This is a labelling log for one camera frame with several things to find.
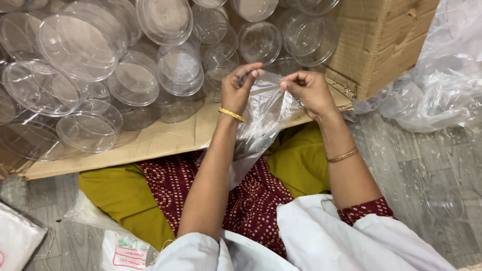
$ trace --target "plastic bag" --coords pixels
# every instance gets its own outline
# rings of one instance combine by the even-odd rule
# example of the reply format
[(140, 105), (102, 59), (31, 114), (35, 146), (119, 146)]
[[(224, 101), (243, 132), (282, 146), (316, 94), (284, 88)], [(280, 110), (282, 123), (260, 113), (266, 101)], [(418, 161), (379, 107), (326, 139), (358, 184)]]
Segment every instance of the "plastic bag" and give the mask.
[(280, 91), (281, 76), (265, 71), (260, 74), (251, 88), (248, 106), (243, 113), (246, 123), (238, 126), (233, 163), (229, 168), (230, 190), (241, 183), (290, 117), (303, 108), (289, 92)]
[(136, 271), (147, 266), (150, 245), (118, 232), (106, 230), (102, 242), (104, 271)]
[(354, 113), (379, 109), (411, 132), (482, 122), (481, 21), (482, 2), (441, 0), (415, 68), (391, 89), (354, 100)]
[(47, 230), (0, 202), (0, 270), (22, 271)]
[(79, 190), (74, 207), (64, 215), (65, 220), (73, 221), (92, 227), (119, 232), (132, 239), (138, 240), (132, 233), (121, 227), (109, 215), (104, 213), (99, 207), (95, 206), (84, 192)]

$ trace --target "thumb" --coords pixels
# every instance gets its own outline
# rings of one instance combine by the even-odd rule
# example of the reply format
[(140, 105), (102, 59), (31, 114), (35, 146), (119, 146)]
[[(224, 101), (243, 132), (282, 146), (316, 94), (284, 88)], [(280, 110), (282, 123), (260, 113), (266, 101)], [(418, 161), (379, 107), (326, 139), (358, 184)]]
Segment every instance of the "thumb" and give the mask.
[(248, 76), (246, 76), (246, 79), (244, 80), (244, 85), (242, 86), (241, 89), (250, 91), (258, 75), (259, 75), (259, 72), (257, 70), (253, 70), (252, 72), (250, 72)]
[(303, 90), (302, 86), (292, 81), (281, 81), (280, 87), (283, 90), (287, 90), (291, 94), (295, 94), (295, 95), (298, 95)]

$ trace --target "forearm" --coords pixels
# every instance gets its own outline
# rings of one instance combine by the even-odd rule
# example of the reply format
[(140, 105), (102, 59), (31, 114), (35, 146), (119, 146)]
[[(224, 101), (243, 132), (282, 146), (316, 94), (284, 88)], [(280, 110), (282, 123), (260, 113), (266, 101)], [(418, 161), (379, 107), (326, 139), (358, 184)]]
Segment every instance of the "forearm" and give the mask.
[[(317, 119), (326, 157), (342, 156), (356, 147), (350, 130), (339, 112)], [(328, 163), (331, 192), (338, 209), (382, 197), (378, 185), (359, 153), (336, 163)]]
[(184, 203), (177, 237), (200, 232), (219, 240), (228, 202), (229, 166), (233, 160), (238, 120), (221, 114), (206, 156)]

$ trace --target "bracelet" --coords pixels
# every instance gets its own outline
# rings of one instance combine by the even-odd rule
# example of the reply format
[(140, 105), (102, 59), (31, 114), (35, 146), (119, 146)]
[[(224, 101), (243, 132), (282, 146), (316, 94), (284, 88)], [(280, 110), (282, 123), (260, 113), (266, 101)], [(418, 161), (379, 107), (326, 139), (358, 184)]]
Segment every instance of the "bracelet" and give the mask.
[(229, 111), (229, 110), (227, 110), (227, 109), (219, 108), (218, 111), (221, 112), (221, 113), (227, 114), (227, 115), (229, 115), (229, 116), (231, 116), (231, 117), (233, 117), (233, 118), (236, 118), (236, 119), (238, 119), (238, 120), (240, 120), (240, 121), (242, 121), (242, 122), (246, 122), (246, 119), (245, 119), (245, 118), (243, 118), (242, 116), (240, 116), (240, 115), (238, 115), (238, 114), (236, 114), (236, 113), (233, 113), (233, 112), (231, 112), (231, 111)]
[(331, 159), (326, 158), (326, 160), (327, 160), (329, 163), (336, 163), (336, 162), (340, 162), (341, 160), (344, 160), (344, 159), (346, 159), (346, 158), (348, 158), (348, 157), (350, 157), (350, 156), (353, 156), (353, 155), (355, 155), (355, 154), (357, 154), (357, 153), (358, 153), (358, 148), (355, 147), (354, 150), (350, 151), (350, 152), (347, 153), (347, 154), (343, 154), (342, 156), (338, 156), (338, 157), (336, 157), (336, 158), (331, 158)]

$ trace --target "woman's left hand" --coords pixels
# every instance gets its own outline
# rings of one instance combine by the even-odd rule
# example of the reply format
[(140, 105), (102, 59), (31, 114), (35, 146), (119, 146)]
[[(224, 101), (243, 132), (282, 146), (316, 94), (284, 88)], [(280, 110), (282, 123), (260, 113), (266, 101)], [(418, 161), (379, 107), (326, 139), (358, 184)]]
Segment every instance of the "woman's left hand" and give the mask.
[[(258, 69), (263, 63), (241, 65), (223, 78), (223, 98), (221, 107), (238, 115), (242, 115), (248, 105), (249, 91), (256, 80)], [(244, 85), (238, 86), (240, 78), (246, 76)]]

